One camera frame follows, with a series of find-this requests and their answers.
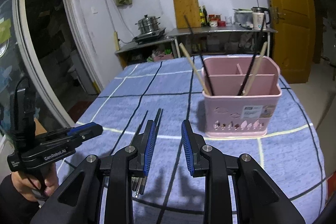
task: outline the hand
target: hand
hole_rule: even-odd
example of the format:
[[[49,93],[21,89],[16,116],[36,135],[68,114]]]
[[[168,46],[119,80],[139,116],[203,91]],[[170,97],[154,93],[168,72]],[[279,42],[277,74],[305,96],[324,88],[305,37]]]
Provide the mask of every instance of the hand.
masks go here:
[[[37,201],[37,199],[34,197],[34,194],[32,192],[32,189],[35,189],[35,187],[30,183],[27,176],[31,179],[31,182],[34,183],[34,185],[40,189],[41,183],[33,176],[27,175],[23,172],[13,172],[12,173],[12,183],[15,187],[15,189],[27,200],[29,201]],[[58,177],[56,174],[56,164],[51,164],[49,168],[49,173],[46,176],[44,180],[45,185],[47,188],[45,189],[44,193],[47,196],[51,196],[55,190],[58,187]]]

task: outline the metal bolt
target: metal bolt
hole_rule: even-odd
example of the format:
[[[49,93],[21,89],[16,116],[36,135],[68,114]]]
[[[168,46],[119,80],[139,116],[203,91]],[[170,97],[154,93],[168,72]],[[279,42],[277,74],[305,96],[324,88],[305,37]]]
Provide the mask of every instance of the metal bolt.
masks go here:
[[[132,145],[129,145],[129,146],[125,147],[125,151],[127,153],[132,153],[134,150],[135,150],[135,147],[132,146]]]
[[[250,161],[251,160],[251,156],[249,154],[242,154],[241,159],[243,161]]]
[[[87,162],[94,162],[96,159],[97,159],[97,157],[95,155],[88,155],[86,157]]]
[[[212,150],[212,146],[211,145],[203,145],[202,149],[205,151],[205,152],[210,152]]]

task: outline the yellow wooden door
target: yellow wooden door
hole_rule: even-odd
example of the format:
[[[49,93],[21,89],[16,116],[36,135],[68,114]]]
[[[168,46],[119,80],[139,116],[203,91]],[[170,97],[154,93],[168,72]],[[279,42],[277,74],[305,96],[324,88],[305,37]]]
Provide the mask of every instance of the yellow wooden door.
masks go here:
[[[308,81],[315,44],[314,0],[270,0],[273,59],[289,83]]]

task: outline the cutting board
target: cutting board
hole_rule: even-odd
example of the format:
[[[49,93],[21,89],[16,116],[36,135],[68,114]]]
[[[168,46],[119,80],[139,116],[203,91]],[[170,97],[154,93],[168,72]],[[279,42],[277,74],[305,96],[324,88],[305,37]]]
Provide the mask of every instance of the cutting board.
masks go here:
[[[201,26],[198,0],[174,0],[174,9],[176,27],[178,29],[188,28],[184,15],[187,16],[189,24],[192,28],[198,28]]]

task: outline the yellow paper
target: yellow paper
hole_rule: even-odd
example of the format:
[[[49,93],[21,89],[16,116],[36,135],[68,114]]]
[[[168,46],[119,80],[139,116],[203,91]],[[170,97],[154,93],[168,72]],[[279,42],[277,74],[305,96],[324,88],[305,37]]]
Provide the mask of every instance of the yellow paper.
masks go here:
[[[0,44],[6,42],[11,37],[11,19],[7,19],[0,23]]]

